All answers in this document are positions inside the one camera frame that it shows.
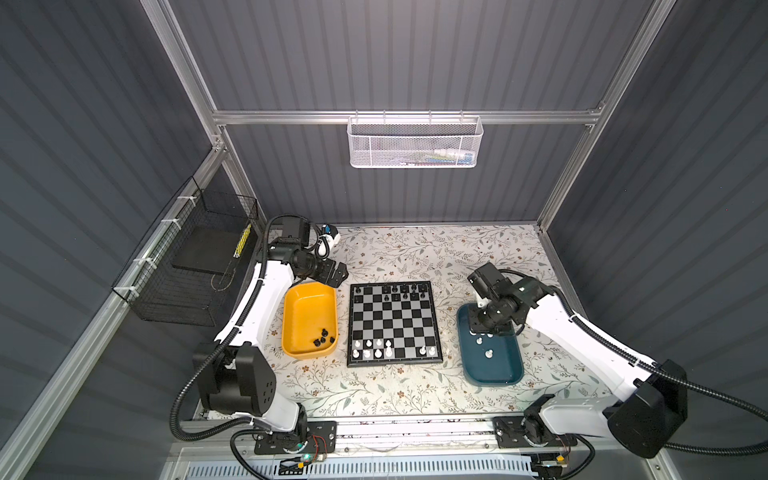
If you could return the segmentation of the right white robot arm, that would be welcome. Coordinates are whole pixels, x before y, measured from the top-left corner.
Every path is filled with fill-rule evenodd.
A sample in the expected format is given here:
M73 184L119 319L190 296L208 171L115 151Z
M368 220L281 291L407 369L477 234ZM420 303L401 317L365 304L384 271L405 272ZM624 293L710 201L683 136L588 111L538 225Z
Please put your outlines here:
M687 393L672 381L685 371L640 354L593 325L563 292L529 275L511 280L511 270L486 263L468 276L476 304L468 313L471 331L517 335L540 333L583 364L607 391L591 399L543 394L523 413L526 440L545 446L558 436L610 437L626 450L652 458L687 418Z

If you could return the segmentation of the teal plastic tray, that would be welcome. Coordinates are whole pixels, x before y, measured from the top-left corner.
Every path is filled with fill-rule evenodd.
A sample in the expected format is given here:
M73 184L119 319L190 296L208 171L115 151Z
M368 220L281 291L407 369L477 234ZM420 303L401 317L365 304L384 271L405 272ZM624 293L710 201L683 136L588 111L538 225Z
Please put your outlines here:
M517 384L524 376L517 338L475 334L469 323L473 307L465 304L457 312L458 344L465 378L480 387Z

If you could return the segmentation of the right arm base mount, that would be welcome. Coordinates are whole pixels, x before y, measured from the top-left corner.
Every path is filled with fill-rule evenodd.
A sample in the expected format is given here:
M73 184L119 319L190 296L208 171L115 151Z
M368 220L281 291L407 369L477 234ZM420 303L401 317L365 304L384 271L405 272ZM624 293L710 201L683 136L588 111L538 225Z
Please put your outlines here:
M565 447L569 449L578 444L574 435L553 434L540 420L524 415L493 417L492 426L500 448Z

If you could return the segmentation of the markers in white basket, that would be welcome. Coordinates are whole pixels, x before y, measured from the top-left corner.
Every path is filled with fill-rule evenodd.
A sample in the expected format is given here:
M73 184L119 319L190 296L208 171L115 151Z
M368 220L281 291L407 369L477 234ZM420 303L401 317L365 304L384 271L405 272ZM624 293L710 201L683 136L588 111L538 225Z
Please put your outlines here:
M448 166L472 168L476 164L476 153L465 149L435 149L413 151L399 160L401 165L423 166L425 168Z

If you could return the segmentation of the black foam pad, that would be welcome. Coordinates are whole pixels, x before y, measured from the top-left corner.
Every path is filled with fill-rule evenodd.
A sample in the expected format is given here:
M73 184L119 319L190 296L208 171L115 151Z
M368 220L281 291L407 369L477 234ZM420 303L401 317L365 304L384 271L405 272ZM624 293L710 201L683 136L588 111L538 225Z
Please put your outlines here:
M224 275L239 259L233 252L241 232L195 227L171 260L174 268L197 273Z

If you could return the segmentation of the white pieces in teal tray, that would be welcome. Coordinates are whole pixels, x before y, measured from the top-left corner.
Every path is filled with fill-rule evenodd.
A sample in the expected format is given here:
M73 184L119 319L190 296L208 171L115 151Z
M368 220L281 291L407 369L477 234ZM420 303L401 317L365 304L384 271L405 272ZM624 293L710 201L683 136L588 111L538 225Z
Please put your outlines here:
M482 353L482 356L486 359L492 359L494 357L494 339L493 336L478 336L475 340L477 349Z

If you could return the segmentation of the aluminium front rail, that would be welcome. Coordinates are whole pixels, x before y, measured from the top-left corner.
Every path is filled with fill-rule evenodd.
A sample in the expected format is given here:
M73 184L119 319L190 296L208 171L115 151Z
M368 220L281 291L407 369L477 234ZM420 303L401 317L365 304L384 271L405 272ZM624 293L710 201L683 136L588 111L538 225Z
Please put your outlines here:
M330 452L330 458L353 458L368 456L394 456L394 455L435 455L435 454L469 454L481 453L559 453L565 452L563 442L555 440L548 447L533 447L526 440L516 440L515 445L509 448L499 446L497 429L493 425L493 418L503 416L503 413L474 413L474 414L441 414L441 415L404 415L404 416L347 416L332 418L315 418L310 421L334 421L336 430L333 442L329 439L323 443L315 441L311 437L301 446L289 447L287 453L284 449L273 448L269 453L274 457L295 456L299 454L325 452L324 445L328 447L335 444L334 452ZM174 442L165 461L165 468L175 466L183 461L235 460L230 447L229 439L235 430L227 431L217 436L198 442ZM255 434L254 440L251 434L244 440L237 440L240 453L244 458L266 460L266 455L254 455L255 444L262 441L264 434ZM651 468L660 469L662 463L671 464L670 454L662 450L652 459L637 457L615 440L607 438L588 438L596 453L628 454L630 460L641 460L649 463Z

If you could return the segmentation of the yellow marker pen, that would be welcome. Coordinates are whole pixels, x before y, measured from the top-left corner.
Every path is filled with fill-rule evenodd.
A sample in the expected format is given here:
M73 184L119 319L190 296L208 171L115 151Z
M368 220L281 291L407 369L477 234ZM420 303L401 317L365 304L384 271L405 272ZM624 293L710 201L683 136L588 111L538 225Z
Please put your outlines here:
M245 249L245 246L247 245L251 231L252 231L252 225L248 223L246 227L243 229L243 231L241 232L240 238L233 252L233 257L235 259L239 259L242 256L242 252Z

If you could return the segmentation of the yellow plastic tray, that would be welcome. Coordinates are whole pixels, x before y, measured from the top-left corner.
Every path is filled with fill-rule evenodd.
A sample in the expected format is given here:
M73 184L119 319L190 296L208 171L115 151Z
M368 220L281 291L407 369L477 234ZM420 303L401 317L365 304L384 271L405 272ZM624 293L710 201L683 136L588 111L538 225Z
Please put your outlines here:
M330 347L316 349L311 341L321 328L332 331L336 341ZM283 352L299 360L320 358L330 355L338 340L336 290L318 282L290 288L284 299Z

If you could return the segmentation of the black white chess board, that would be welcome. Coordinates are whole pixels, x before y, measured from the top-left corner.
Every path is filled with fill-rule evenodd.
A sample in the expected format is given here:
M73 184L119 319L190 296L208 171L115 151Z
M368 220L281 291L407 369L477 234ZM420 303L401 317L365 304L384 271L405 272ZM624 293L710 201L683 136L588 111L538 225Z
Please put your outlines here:
M429 281L358 283L350 295L348 367L443 361Z

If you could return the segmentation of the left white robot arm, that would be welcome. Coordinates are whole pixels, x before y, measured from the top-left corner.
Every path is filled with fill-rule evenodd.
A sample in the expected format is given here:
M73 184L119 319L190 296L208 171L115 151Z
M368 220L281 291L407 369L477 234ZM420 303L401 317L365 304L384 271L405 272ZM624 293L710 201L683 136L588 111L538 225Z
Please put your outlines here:
M332 224L316 224L300 215L268 221L280 235L264 238L247 289L230 320L214 340L198 346L194 374L185 387L198 390L208 411L233 415L232 422L259 423L272 432L294 432L306 418L303 407L283 396L263 352L268 327L288 291L311 279L337 288L347 278L345 264L330 258L340 233Z

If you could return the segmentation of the black pieces in yellow tray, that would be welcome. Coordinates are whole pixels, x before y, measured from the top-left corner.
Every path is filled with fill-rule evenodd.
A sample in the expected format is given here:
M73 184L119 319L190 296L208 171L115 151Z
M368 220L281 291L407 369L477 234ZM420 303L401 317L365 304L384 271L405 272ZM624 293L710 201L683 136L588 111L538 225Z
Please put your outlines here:
M335 341L336 341L336 337L333 335L332 331L330 331L327 328L321 328L318 331L317 337L311 341L311 345L314 346L316 349L321 349L321 348L330 347L332 344L335 343Z

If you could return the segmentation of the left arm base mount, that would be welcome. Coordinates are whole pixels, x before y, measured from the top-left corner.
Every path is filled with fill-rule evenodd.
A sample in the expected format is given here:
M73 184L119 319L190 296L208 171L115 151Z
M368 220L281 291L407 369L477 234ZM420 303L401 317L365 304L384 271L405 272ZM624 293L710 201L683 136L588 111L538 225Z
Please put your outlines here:
M254 434L256 455L329 454L335 451L336 421L300 421L291 432Z

